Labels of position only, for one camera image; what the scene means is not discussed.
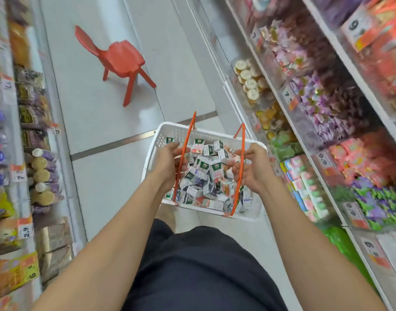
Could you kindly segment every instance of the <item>shopping basket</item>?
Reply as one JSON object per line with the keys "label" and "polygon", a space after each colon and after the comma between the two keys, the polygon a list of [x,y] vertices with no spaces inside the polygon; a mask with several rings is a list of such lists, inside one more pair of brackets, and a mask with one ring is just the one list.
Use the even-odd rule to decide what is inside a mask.
{"label": "shopping basket", "polygon": [[[153,138],[152,144],[150,145],[148,155],[146,157],[146,161],[143,167],[142,181],[144,180],[146,175],[154,168],[156,152],[159,148],[164,147],[166,145],[166,137],[175,137],[181,142],[180,146],[183,146],[185,140],[189,138],[188,146],[192,147],[192,143],[195,138],[202,138],[207,141],[221,140],[224,143],[224,145],[227,145],[234,149],[239,149],[242,147],[242,138],[234,138],[234,136],[232,135],[212,132],[203,129],[192,129],[193,123],[194,122],[191,122],[191,126],[189,127],[186,125],[176,124],[172,122],[164,122],[159,125],[156,134]],[[247,138],[244,139],[245,150],[247,150],[252,143],[257,143],[258,145],[262,146],[267,150],[266,146],[263,143],[251,139],[249,140]],[[263,209],[263,203],[261,201],[260,196],[254,192],[252,192],[251,207],[246,212],[243,213],[235,212],[232,214],[227,214],[222,211],[208,209],[205,207],[192,206],[190,204],[174,203],[172,200],[169,200],[167,198],[164,198],[162,200],[162,203],[176,205],[178,207],[182,207],[185,209],[193,209],[196,211],[202,211],[205,213],[215,214],[228,218],[242,219],[245,221],[258,220],[258,218],[262,214],[261,210]]]}

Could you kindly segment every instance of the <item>forearm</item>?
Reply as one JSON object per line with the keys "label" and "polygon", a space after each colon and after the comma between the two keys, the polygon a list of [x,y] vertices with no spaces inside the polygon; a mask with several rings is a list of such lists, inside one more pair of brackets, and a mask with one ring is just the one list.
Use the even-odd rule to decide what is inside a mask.
{"label": "forearm", "polygon": [[260,194],[304,310],[385,310],[359,270],[301,211],[277,177]]}
{"label": "forearm", "polygon": [[159,177],[147,177],[47,288],[33,310],[119,311],[139,268],[164,194],[160,187]]}

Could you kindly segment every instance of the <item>basket handle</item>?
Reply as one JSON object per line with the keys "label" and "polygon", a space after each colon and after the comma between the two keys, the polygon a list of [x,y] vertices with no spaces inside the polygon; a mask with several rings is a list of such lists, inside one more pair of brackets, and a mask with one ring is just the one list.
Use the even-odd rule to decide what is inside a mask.
{"label": "basket handle", "polygon": [[180,156],[180,161],[179,161],[179,166],[178,166],[178,172],[175,175],[175,186],[174,186],[174,203],[178,204],[176,202],[176,197],[178,196],[178,187],[179,187],[179,178],[180,178],[180,172],[181,172],[181,168],[182,168],[182,162],[183,162],[183,158],[185,156],[185,152],[186,152],[186,147],[188,146],[188,141],[189,141],[189,136],[191,134],[191,130],[194,129],[195,130],[195,117],[197,115],[197,112],[194,112],[194,115],[192,117],[191,120],[191,124],[189,125],[189,129],[188,129],[188,134],[185,137],[185,142],[183,143],[183,147],[182,147],[182,154]]}
{"label": "basket handle", "polygon": [[240,128],[238,129],[237,133],[235,133],[234,138],[237,137],[238,133],[242,129],[243,132],[243,137],[241,141],[241,161],[240,161],[240,173],[239,173],[239,178],[237,182],[237,190],[235,190],[234,193],[234,207],[232,208],[231,214],[225,214],[225,216],[232,216],[235,213],[235,209],[237,208],[238,205],[238,196],[240,193],[240,187],[241,187],[241,180],[243,178],[243,170],[244,170],[244,151],[245,151],[245,146],[246,146],[246,125],[243,123],[240,125]]}

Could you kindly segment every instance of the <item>dark clothing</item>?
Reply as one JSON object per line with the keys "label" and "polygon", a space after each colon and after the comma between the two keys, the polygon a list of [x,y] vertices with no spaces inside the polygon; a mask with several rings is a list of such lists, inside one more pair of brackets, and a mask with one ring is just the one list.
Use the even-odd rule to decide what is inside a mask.
{"label": "dark clothing", "polygon": [[174,234],[155,219],[122,310],[286,311],[256,259],[216,228]]}

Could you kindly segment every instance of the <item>foot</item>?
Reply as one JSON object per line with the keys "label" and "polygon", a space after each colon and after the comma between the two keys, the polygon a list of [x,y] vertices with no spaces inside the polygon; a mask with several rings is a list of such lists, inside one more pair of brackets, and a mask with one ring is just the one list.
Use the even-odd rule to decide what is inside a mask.
{"label": "foot", "polygon": [[175,232],[176,219],[175,219],[175,206],[169,204],[161,204],[155,218],[164,221],[169,228]]}

